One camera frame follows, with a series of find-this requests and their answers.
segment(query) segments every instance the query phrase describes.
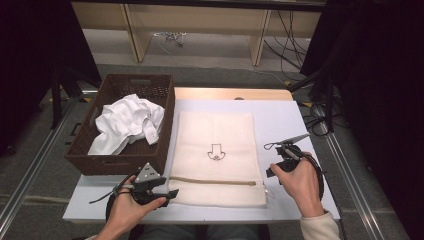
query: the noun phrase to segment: person's left hand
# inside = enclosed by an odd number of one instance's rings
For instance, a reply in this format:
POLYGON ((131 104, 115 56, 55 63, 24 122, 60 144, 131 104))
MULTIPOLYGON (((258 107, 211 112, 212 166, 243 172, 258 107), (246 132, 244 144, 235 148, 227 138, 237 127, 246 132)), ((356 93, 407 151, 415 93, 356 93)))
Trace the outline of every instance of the person's left hand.
MULTIPOLYGON (((135 176, 130 177, 125 184, 131 184, 135 176)), ((160 207, 166 198, 158 198, 146 205, 140 205, 132 198, 129 189, 121 189, 110 211, 109 220, 95 239, 117 239, 123 233, 131 230, 149 212, 160 207)))

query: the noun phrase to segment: hand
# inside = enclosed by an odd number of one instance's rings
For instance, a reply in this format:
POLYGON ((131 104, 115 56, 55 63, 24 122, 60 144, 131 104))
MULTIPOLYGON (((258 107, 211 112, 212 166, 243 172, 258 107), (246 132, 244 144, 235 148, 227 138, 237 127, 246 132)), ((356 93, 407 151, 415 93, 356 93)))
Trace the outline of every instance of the hand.
POLYGON ((287 193, 295 200, 303 217, 317 217, 324 214, 319 199, 317 174, 308 160, 302 159, 295 170, 289 173, 274 163, 270 167, 287 193))
MULTIPOLYGON (((135 176, 132 176, 125 182, 125 184, 131 184, 134 179, 135 176)), ((140 220, 146 216, 146 214, 166 202, 166 198, 162 197, 146 205, 139 205, 136 201, 134 201, 131 194, 124 193, 129 192, 129 189, 121 189, 119 192, 123 194, 119 194, 116 197, 112 210, 110 211, 109 220, 95 238, 96 240, 118 239, 120 235, 131 230, 135 225, 137 225, 140 220)))

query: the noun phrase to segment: crumpled white towel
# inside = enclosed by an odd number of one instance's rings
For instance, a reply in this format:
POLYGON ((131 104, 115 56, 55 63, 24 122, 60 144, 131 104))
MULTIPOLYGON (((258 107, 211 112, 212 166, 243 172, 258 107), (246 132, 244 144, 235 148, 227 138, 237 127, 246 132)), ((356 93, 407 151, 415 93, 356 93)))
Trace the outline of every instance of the crumpled white towel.
POLYGON ((264 206, 252 114, 180 112, 169 179, 169 189, 179 189, 173 203, 264 206))
POLYGON ((104 105, 102 114, 96 118, 100 135, 94 139, 88 155, 116 155, 127 143, 142 138, 150 145, 156 143, 164 112, 163 107, 136 94, 104 105))

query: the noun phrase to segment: beige cloth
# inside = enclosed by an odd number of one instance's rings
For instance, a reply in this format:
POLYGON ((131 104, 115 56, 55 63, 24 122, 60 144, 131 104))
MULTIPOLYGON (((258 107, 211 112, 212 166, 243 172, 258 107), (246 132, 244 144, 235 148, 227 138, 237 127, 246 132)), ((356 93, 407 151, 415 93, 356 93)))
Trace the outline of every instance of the beige cloth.
POLYGON ((169 179, 174 203, 264 206, 252 114, 180 112, 169 179))

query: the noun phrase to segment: black panel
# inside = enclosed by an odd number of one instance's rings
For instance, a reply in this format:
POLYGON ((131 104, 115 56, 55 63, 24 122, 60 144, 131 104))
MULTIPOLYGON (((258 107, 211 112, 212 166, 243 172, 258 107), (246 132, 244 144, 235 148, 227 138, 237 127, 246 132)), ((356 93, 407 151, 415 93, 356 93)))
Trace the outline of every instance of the black panel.
POLYGON ((422 238, 424 214, 423 13, 411 1, 375 8, 341 86, 352 131, 411 239, 422 238))
POLYGON ((69 1, 0 1, 0 24, 1 154, 37 109, 54 69, 73 95, 80 91, 75 80, 101 79, 69 1))
POLYGON ((300 73, 310 76, 323 65, 342 28, 355 11, 352 6, 357 6, 357 4, 354 2, 352 0, 327 0, 327 7, 343 4, 351 8, 321 13, 300 73))

